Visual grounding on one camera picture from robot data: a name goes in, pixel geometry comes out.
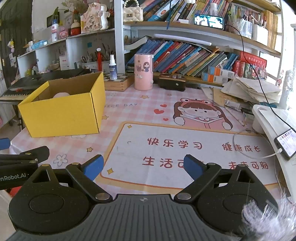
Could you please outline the white spray bottle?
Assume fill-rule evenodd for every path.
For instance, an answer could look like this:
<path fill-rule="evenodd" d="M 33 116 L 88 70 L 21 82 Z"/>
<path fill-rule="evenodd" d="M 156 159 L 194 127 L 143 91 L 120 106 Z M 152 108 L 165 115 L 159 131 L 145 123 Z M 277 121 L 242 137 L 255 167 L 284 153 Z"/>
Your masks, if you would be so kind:
<path fill-rule="evenodd" d="M 110 75 L 110 80 L 117 80 L 117 65 L 115 62 L 114 54 L 111 54 L 110 56 L 109 75 Z"/>

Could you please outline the white quilted handbag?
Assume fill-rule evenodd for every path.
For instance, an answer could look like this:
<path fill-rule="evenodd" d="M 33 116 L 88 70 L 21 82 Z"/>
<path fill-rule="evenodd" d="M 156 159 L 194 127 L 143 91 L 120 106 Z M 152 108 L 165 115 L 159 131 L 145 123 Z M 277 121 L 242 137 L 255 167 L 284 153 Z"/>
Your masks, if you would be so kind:
<path fill-rule="evenodd" d="M 123 3 L 123 22 L 143 22 L 144 12 L 137 0 L 134 0 L 136 6 L 127 6 L 130 0 Z"/>

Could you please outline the white bookshelf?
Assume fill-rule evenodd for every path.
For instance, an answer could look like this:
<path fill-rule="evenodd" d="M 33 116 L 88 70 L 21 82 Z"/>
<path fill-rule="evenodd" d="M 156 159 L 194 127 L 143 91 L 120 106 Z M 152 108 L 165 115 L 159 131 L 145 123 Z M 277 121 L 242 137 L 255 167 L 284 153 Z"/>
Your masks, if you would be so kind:
<path fill-rule="evenodd" d="M 219 47 L 220 49 L 244 50 L 254 55 L 261 53 L 273 56 L 279 62 L 282 61 L 282 54 L 267 47 L 255 40 L 248 39 L 238 34 L 229 33 L 223 30 L 181 23 L 166 22 L 127 22 L 122 23 L 121 6 L 115 2 L 115 12 L 118 16 L 114 19 L 114 28 L 83 33 L 70 36 L 56 42 L 49 42 L 34 51 L 27 52 L 17 58 L 21 77 L 25 72 L 37 65 L 40 72 L 49 69 L 50 64 L 62 57 L 62 63 L 67 64 L 68 69 L 75 69 L 81 62 L 81 57 L 91 53 L 100 47 L 115 55 L 117 71 L 125 73 L 127 55 L 130 53 L 125 48 L 125 40 L 135 41 L 140 37 L 167 37 L 169 35 L 182 39 L 194 39 L 199 45 L 205 47 Z"/>

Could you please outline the yellow cardboard box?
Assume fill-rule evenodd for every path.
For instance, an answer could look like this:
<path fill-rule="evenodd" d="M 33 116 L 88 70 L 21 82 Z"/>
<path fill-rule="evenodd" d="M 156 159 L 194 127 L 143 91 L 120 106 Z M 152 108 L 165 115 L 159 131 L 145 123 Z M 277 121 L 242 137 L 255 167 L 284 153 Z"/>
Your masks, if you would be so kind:
<path fill-rule="evenodd" d="M 67 97 L 53 98 L 59 92 Z M 105 107 L 103 72 L 45 82 L 19 105 L 33 138 L 99 133 Z"/>

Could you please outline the wooden chess box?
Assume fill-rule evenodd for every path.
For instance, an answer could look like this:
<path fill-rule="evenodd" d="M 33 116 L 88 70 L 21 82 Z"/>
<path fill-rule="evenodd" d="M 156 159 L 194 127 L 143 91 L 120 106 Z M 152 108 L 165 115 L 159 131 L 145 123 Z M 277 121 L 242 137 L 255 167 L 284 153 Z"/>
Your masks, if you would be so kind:
<path fill-rule="evenodd" d="M 104 86 L 107 91 L 126 91 L 134 83 L 132 74 L 118 74 L 116 80 L 111 80 L 110 74 L 104 74 Z"/>

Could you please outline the white desk stand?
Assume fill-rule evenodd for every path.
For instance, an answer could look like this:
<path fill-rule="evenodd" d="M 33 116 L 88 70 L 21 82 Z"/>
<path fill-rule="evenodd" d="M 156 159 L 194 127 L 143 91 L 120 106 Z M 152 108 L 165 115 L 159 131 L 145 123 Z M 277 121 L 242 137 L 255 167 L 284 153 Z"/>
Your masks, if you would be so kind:
<path fill-rule="evenodd" d="M 252 108 L 252 113 L 255 116 L 255 130 L 266 134 L 275 151 L 278 150 L 274 141 L 276 137 L 290 128 L 295 128 L 295 111 L 292 109 L 284 110 L 256 104 Z M 292 198 L 295 199 L 295 157 L 287 160 L 283 153 L 276 156 L 287 188 Z"/>

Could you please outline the smartphone on shelf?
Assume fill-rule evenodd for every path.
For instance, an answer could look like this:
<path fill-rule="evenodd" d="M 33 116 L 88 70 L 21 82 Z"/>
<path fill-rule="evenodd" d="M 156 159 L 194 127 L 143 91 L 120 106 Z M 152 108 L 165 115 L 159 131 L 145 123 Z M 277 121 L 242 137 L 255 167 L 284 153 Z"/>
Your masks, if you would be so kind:
<path fill-rule="evenodd" d="M 215 29 L 224 29 L 224 18 L 219 16 L 195 14 L 194 24 Z"/>

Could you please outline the stack of papers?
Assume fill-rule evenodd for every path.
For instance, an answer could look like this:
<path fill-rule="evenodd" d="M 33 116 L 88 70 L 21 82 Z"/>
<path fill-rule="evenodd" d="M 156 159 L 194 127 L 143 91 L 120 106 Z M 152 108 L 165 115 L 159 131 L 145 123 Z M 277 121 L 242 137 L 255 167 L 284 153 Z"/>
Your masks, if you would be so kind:
<path fill-rule="evenodd" d="M 253 103 L 279 103 L 281 89 L 264 79 L 247 79 L 235 76 L 231 81 L 223 84 L 221 92 L 244 101 Z"/>

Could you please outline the red round doll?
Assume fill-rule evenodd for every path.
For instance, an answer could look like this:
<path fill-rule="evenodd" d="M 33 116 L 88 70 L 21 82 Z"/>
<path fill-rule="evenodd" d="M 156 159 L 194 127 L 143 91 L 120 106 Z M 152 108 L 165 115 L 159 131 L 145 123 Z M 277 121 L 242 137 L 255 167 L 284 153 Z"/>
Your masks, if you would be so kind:
<path fill-rule="evenodd" d="M 71 25 L 70 35 L 76 36 L 81 34 L 81 26 L 80 23 L 75 19 L 73 24 Z"/>

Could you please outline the dark brown wooden box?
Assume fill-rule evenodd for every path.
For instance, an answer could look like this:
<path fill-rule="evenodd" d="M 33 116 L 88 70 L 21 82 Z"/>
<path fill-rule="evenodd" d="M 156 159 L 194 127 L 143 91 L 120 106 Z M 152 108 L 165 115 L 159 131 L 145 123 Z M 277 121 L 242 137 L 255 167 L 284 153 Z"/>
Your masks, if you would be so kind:
<path fill-rule="evenodd" d="M 186 90 L 186 79 L 183 75 L 162 73 L 158 77 L 158 85 L 166 90 Z"/>

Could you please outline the pink cylindrical pen holder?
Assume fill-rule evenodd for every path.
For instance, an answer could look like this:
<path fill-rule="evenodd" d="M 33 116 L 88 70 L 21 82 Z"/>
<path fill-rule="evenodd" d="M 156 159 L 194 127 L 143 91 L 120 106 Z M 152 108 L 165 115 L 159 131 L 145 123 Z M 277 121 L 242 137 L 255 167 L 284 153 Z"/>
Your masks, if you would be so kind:
<path fill-rule="evenodd" d="M 135 54 L 134 56 L 134 87 L 139 91 L 152 89 L 153 85 L 153 54 Z"/>

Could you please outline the pink decorative ornament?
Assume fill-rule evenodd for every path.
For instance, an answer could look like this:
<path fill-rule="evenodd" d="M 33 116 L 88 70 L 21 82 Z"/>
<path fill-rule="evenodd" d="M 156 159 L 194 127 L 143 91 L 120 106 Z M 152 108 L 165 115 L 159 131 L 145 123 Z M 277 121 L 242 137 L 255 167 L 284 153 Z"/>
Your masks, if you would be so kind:
<path fill-rule="evenodd" d="M 81 15 L 81 33 L 103 31 L 108 29 L 110 12 L 105 4 L 91 3 Z"/>

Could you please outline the smartphone on stand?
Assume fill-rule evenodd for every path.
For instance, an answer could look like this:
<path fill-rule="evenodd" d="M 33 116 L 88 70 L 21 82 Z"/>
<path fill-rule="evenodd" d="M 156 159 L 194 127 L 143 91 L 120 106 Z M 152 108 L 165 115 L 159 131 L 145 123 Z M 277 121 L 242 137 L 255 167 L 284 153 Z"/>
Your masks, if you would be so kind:
<path fill-rule="evenodd" d="M 287 160 L 290 160 L 296 153 L 295 130 L 290 128 L 274 139 L 276 146 L 282 149 L 282 153 Z"/>

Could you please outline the white pen holder tub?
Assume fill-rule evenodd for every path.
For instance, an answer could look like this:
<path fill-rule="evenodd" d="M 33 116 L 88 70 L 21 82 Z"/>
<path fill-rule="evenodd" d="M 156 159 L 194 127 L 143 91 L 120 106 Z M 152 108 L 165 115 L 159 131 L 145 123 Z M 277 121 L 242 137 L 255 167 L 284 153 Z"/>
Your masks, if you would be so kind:
<path fill-rule="evenodd" d="M 98 70 L 98 63 L 97 63 L 97 61 L 82 63 L 82 67 L 86 68 L 86 69 Z M 102 62 L 102 70 L 103 71 L 108 71 L 109 70 L 109 61 L 103 61 Z"/>

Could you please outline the black electronic keyboard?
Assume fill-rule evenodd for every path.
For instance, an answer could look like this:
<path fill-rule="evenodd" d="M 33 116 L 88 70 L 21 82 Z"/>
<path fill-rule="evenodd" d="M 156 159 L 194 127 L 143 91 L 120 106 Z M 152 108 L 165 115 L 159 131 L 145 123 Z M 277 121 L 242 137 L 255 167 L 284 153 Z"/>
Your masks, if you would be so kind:
<path fill-rule="evenodd" d="M 18 105 L 45 82 L 54 79 L 68 79 L 79 75 L 91 73 L 89 69 L 58 70 L 44 74 L 36 74 L 19 79 L 10 86 L 2 95 L 1 103 Z"/>

